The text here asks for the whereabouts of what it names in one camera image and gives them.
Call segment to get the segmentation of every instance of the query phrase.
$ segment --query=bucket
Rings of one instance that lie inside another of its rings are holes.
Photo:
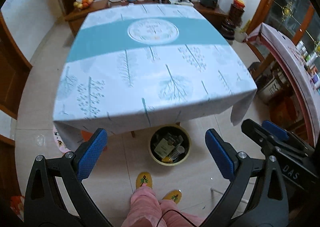
[[[270,110],[270,120],[280,126],[287,127],[297,119],[296,109],[291,98],[285,97],[284,100]]]
[[[159,139],[162,139],[168,132],[175,136],[179,136],[179,135],[182,136],[183,142],[181,146],[185,150],[185,152],[183,154],[180,154],[179,157],[173,161],[173,163],[162,162],[161,157],[154,151],[155,144],[159,141]],[[190,154],[190,147],[191,147],[191,141],[190,141],[189,134],[186,132],[184,128],[176,124],[168,124],[168,125],[162,126],[153,134],[150,141],[148,142],[148,150],[153,160],[159,163],[160,165],[169,166],[169,167],[179,165],[183,161],[185,161]]]

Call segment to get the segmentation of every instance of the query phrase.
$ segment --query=screw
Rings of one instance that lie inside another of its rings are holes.
[[[277,161],[276,157],[275,157],[275,156],[273,156],[273,155],[272,155],[272,156],[270,156],[270,157],[269,157],[269,159],[270,159],[272,162]]]
[[[42,159],[43,159],[43,156],[42,156],[42,155],[36,156],[36,161],[41,161]]]
[[[243,151],[240,151],[240,152],[238,153],[238,156],[239,156],[240,158],[244,159],[244,158],[247,157],[247,154],[246,154],[245,152],[243,152]]]
[[[72,151],[67,152],[65,154],[65,157],[68,158],[68,159],[72,158],[73,157],[73,152]]]

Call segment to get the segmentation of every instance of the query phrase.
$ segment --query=glass panel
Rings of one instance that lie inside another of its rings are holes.
[[[320,18],[315,12],[312,20],[307,28],[307,31],[303,34],[301,41],[303,42],[308,53],[313,52],[316,42],[320,41]]]
[[[264,23],[282,32],[291,40],[307,14],[309,0],[274,0]],[[269,54],[265,46],[257,46],[264,58]]]

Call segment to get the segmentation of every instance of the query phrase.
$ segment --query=person's leg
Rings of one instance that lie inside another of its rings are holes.
[[[130,227],[137,221],[142,221],[139,227],[156,227],[162,211],[156,194],[152,190],[152,179],[149,173],[143,172],[138,175],[136,188],[131,197],[130,212],[122,227]],[[146,218],[149,223],[141,220],[142,218]],[[166,227],[163,219],[160,221],[159,227]]]
[[[194,225],[200,226],[201,223],[205,220],[204,218],[200,218],[195,215],[182,213],[177,203],[181,199],[181,192],[178,190],[173,190],[170,193],[168,193],[163,200],[159,201],[160,208],[162,210],[162,214],[166,213],[167,211],[173,209],[178,212],[180,212],[183,216],[185,216],[189,221],[191,221]],[[168,227],[191,227],[192,225],[188,223],[181,215],[179,215],[177,212],[170,211],[167,212],[163,219],[165,220]]]

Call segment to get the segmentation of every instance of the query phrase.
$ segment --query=tablecloth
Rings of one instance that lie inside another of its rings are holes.
[[[305,61],[296,46],[287,36],[265,23],[250,33],[246,41],[256,41],[265,45],[284,69],[297,94],[302,111],[305,112],[307,129],[311,127],[312,138],[316,144],[320,133],[320,95],[304,68]]]
[[[231,106],[236,125],[256,90],[238,55],[196,9],[129,5],[85,19],[64,65],[53,121],[70,149],[82,141],[79,129],[120,134]]]

